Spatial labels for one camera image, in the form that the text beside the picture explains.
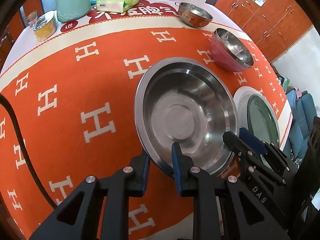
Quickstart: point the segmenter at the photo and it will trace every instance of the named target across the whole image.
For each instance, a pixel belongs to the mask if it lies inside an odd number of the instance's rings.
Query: white plate
[[[238,112],[238,117],[239,117],[239,127],[244,127],[246,129],[248,129],[248,119],[247,119],[247,106],[248,106],[248,101],[249,98],[252,95],[258,95],[268,106],[271,114],[272,114],[272,118],[275,120],[276,126],[277,126],[277,130],[278,130],[278,137],[280,139],[280,130],[279,130],[279,125],[278,125],[278,120],[276,118],[276,114],[273,111],[271,105],[269,104],[269,102],[267,101],[267,99],[262,96],[259,91],[255,90],[252,87],[248,87],[248,86],[244,86],[244,87],[240,87],[234,97],[233,100],[235,102],[236,108],[237,108],[237,112]]]

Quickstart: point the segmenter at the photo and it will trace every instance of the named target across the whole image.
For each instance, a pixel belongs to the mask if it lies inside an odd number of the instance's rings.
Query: pink bowl
[[[222,28],[216,29],[212,34],[211,53],[215,62],[225,70],[243,72],[253,66],[253,58],[246,46],[231,32]]]

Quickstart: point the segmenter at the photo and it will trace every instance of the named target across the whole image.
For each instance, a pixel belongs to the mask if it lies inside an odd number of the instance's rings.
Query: blue sofa
[[[287,93],[287,99],[292,109],[293,120],[283,152],[287,157],[290,157],[292,152],[295,158],[303,159],[308,148],[313,119],[317,116],[316,107],[312,95],[307,91],[296,101],[296,91],[291,90]]]

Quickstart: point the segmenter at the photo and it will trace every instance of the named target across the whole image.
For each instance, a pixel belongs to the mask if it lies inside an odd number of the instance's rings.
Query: metal bowl
[[[213,20],[212,15],[206,10],[186,2],[181,2],[179,5],[179,18],[193,28],[205,27]]]
[[[220,174],[232,160],[222,135],[239,133],[233,98],[215,73],[195,60],[173,57],[149,68],[137,88],[134,118],[144,149],[170,176],[173,142],[210,174]]]
[[[223,69],[242,72],[253,66],[253,58],[247,47],[231,32],[217,28],[211,41],[211,53]]]

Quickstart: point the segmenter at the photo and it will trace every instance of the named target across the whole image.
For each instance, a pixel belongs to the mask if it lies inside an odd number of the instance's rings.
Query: jar lid
[[[41,15],[38,20],[36,21],[33,30],[37,31],[41,29],[43,26],[45,26],[48,22],[50,22],[54,17],[54,11],[50,11],[45,13],[44,15]]]

